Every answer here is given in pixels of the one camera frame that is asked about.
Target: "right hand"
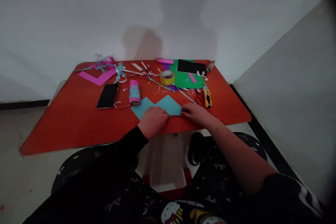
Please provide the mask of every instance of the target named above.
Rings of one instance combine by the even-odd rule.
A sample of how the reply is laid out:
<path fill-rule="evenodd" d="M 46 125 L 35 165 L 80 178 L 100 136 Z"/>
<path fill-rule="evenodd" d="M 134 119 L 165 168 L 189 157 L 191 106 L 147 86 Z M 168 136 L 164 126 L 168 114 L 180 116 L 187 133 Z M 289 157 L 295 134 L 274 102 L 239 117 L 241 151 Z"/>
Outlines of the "right hand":
<path fill-rule="evenodd" d="M 181 115 L 187 117 L 193 122 L 203 126 L 204 128 L 208 128 L 218 119 L 211 115 L 204 107 L 195 104 L 195 103 L 187 103 L 182 106 Z"/>

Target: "patterned pants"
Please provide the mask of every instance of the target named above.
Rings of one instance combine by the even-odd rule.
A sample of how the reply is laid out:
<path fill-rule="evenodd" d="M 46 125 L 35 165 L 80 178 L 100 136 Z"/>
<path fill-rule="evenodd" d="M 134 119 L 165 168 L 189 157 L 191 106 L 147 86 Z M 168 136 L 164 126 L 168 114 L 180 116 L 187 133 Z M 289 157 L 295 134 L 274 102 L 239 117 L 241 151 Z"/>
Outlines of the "patterned pants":
<path fill-rule="evenodd" d="M 245 133 L 235 133 L 244 143 L 256 151 L 264 160 L 266 153 L 254 137 Z M 52 193 L 79 173 L 88 163 L 104 153 L 113 144 L 95 146 L 80 150 L 70 156 L 61 166 L 52 186 Z M 239 222 L 244 218 L 245 193 L 239 185 L 233 171 L 212 137 L 205 137 L 202 161 L 190 186 L 181 200 L 198 202 L 219 215 L 226 216 L 228 223 Z M 103 220 L 109 223 L 148 222 L 148 216 L 160 215 L 167 201 L 162 199 L 134 171 L 137 161 L 134 157 L 133 167 L 129 167 L 123 176 L 109 191 L 104 192 L 100 202 Z"/>

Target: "shoe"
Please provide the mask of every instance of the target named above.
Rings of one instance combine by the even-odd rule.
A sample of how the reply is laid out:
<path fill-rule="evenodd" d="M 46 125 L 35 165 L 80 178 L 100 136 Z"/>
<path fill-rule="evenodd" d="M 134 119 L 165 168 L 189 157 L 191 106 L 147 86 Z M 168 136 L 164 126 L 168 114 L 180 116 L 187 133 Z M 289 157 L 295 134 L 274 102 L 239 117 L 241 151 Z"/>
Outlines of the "shoe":
<path fill-rule="evenodd" d="M 188 150 L 188 161 L 192 166 L 198 166 L 201 163 L 200 154 L 202 153 L 202 146 L 204 145 L 204 136 L 195 132 L 191 136 L 190 146 Z"/>

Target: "black sleeve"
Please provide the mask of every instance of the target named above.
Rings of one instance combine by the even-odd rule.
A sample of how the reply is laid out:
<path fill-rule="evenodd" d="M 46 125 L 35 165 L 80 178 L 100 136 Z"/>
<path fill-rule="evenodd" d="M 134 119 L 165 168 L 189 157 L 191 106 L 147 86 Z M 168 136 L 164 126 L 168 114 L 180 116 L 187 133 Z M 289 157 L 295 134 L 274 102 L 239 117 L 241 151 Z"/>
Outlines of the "black sleeve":
<path fill-rule="evenodd" d="M 132 158 L 147 143 L 139 127 L 135 127 L 53 193 L 24 223 L 68 223 L 86 209 L 96 211 L 95 202 L 103 198 L 101 188 L 113 189 Z"/>
<path fill-rule="evenodd" d="M 249 198 L 248 215 L 259 223 L 321 223 L 318 200 L 297 180 L 277 173 Z"/>

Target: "smartphone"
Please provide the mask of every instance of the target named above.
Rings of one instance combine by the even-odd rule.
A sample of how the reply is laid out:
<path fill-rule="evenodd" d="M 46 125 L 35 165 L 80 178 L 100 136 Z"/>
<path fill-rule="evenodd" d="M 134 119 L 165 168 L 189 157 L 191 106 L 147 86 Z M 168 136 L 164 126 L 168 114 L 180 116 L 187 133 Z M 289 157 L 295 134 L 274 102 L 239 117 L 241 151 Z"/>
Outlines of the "smartphone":
<path fill-rule="evenodd" d="M 118 84 L 106 84 L 103 88 L 102 94 L 100 95 L 97 109 L 107 109 L 114 105 L 117 97 L 119 85 Z"/>

